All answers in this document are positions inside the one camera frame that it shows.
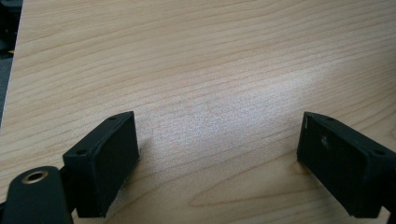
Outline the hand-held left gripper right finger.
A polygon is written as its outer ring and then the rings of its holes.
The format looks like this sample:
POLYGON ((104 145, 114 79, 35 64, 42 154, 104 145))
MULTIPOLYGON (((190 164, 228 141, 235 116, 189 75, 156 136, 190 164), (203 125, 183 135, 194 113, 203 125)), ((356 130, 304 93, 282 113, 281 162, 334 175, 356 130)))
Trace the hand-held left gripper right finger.
POLYGON ((337 119, 305 112, 297 160, 351 216, 376 218, 386 208, 396 218, 396 152, 337 119))

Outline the dark object beside table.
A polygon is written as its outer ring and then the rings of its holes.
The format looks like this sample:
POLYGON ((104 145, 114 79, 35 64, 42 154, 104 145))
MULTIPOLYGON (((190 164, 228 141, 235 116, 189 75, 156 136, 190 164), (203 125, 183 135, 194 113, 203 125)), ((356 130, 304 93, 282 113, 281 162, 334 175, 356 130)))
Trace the dark object beside table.
POLYGON ((23 0, 0 0, 0 59, 15 49, 23 0))

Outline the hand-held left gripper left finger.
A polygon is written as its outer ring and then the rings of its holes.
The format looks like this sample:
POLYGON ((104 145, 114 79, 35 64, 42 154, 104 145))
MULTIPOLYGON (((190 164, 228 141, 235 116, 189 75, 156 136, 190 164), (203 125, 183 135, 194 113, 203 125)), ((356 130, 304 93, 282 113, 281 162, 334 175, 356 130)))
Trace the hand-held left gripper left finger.
POLYGON ((105 119, 63 154, 69 209, 80 217, 105 217, 139 158, 134 113, 105 119))

